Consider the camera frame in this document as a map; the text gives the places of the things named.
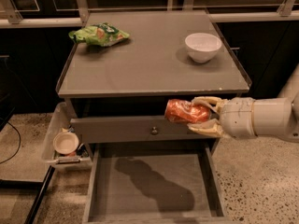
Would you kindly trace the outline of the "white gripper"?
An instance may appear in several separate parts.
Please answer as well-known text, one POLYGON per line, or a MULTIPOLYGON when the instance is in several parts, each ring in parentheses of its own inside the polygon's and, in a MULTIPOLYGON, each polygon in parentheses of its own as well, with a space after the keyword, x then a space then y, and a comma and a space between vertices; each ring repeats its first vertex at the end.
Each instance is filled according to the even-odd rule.
POLYGON ((211 119, 202 123, 188 123, 188 128, 194 133, 214 138, 224 137, 226 133, 238 139, 255 137, 252 98, 236 97, 228 101, 215 96, 198 96, 192 99, 192 104, 206 106, 220 114, 220 121, 211 119))

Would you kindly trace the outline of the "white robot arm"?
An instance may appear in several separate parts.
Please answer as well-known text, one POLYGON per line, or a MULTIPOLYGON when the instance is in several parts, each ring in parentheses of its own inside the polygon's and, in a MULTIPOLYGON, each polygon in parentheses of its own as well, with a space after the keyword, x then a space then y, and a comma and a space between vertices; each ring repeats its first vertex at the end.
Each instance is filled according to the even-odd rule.
POLYGON ((286 142, 299 142, 299 96, 294 98, 231 100, 199 96, 193 105, 203 105, 218 117, 202 123, 189 123, 188 128, 201 135, 220 138, 251 139, 276 137, 286 142))

